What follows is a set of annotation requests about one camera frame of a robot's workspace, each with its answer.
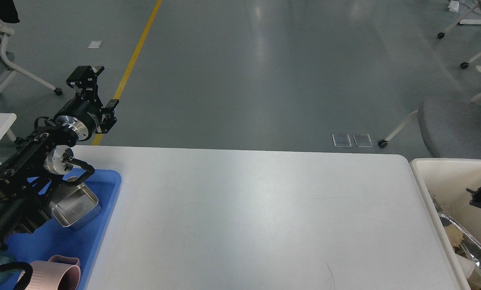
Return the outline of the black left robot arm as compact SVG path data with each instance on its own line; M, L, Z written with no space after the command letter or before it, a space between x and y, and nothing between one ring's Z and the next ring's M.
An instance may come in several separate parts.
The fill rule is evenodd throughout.
M0 165L0 251L15 233L34 233L52 217L50 202L61 185L78 186L95 169L74 156L72 148L93 134L107 134L117 123L118 99L106 105L98 95L97 78L103 66L78 66L66 83L75 90L53 118L41 117L25 139L16 140L16 152ZM0 265L1 272L23 271L14 285L24 290L31 282L33 268L26 262Z

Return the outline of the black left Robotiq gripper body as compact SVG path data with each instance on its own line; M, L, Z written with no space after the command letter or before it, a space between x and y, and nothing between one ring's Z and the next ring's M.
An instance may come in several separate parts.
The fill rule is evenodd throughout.
M102 107L102 102L96 99L88 101L75 98L67 102L55 114L54 120L57 125L73 129L79 141L86 141L91 138L102 121Z

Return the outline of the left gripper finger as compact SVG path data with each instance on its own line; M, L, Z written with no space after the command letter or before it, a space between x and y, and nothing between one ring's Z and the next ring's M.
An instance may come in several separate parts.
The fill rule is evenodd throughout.
M78 98L94 106L102 106L103 103L97 93L97 77L104 69L104 66L77 66L66 79L66 84L75 89Z
M119 99L110 99L106 106L100 109L103 118L95 130L96 134L107 134L117 123L115 108L118 106L119 102Z

